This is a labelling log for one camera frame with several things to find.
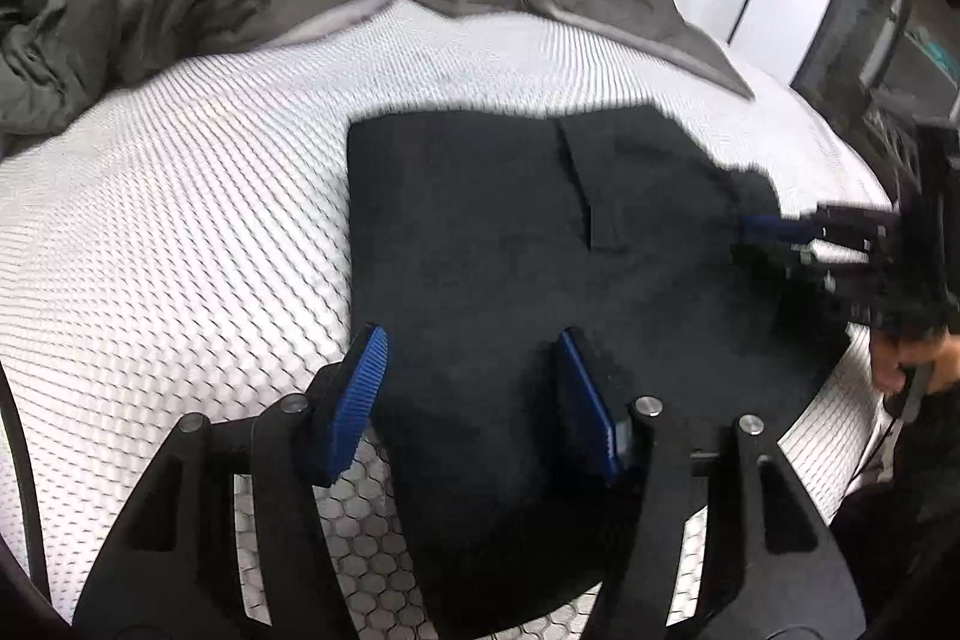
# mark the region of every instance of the hexagon pattern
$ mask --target hexagon pattern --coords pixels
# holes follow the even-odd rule
[[[731,59],[755,101],[549,20],[450,19],[398,0],[318,41],[184,61],[112,92],[61,135],[16,145],[0,162],[0,360],[31,449],[56,608],[72,615],[113,519],[181,415],[258,414],[342,355],[353,121],[650,101],[721,164],[768,172],[785,213],[824,199],[883,203],[822,119]],[[784,437],[827,516],[874,429],[865,356],[858,335]],[[320,516],[363,640],[429,640],[384,456],[369,438],[318,495]],[[0,533],[23,561],[13,485],[0,446]],[[254,510],[239,479],[245,600],[265,619]],[[702,539],[695,517],[674,620],[692,610]],[[576,635],[591,603],[584,595],[501,635]]]

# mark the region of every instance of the white cloth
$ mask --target white cloth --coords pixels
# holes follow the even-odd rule
[[[260,413],[341,356],[352,121],[426,107],[546,115],[651,101],[719,163],[768,172],[788,213],[824,199],[886,203],[797,95],[736,66],[756,101],[550,20],[451,20],[397,0],[315,42],[180,63],[8,156],[0,360],[31,448],[56,608],[72,614],[110,524],[182,414]],[[864,346],[858,336],[782,442],[826,516],[875,423]],[[0,448],[0,533],[23,560],[11,475]],[[389,494],[389,468],[363,443],[344,480],[320,496],[320,514],[368,636],[393,627],[426,640],[433,629]],[[242,481],[237,518],[246,601],[262,617]],[[688,525],[675,619],[693,605],[702,532],[699,516]],[[575,634],[589,604],[526,631]]]

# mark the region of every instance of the human hand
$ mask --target human hand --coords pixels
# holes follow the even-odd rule
[[[933,362],[927,393],[947,389],[960,381],[960,336],[943,333],[923,342],[899,339],[888,333],[870,333],[870,370],[874,387],[886,395],[902,391],[904,366]]]

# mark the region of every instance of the folded black clothing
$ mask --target folded black clothing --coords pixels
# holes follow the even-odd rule
[[[779,213],[766,178],[717,167],[652,106],[381,116],[352,126],[347,166],[353,322],[391,339],[373,424],[444,636],[549,612],[629,540],[635,506],[565,456],[561,330],[701,449],[743,413],[783,434],[846,347],[816,297],[733,261],[739,215]]]

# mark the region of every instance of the mattress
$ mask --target mattress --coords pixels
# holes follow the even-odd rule
[[[731,60],[756,101],[561,23],[453,20],[396,0],[317,41],[181,62],[112,92],[59,137],[21,143],[0,164],[0,360],[31,449],[56,609],[72,615],[110,524],[181,415],[260,413],[342,356],[353,121],[649,101],[721,165],[764,170],[786,213],[824,199],[888,204],[803,100]],[[877,421],[866,338],[852,334],[781,440],[824,518]],[[25,563],[13,485],[0,442],[0,533]],[[435,637],[374,432],[317,497],[363,640]],[[235,512],[248,613],[269,621],[248,477],[237,477]],[[672,621],[695,605],[704,520],[686,527]],[[594,595],[501,635],[575,636]]]

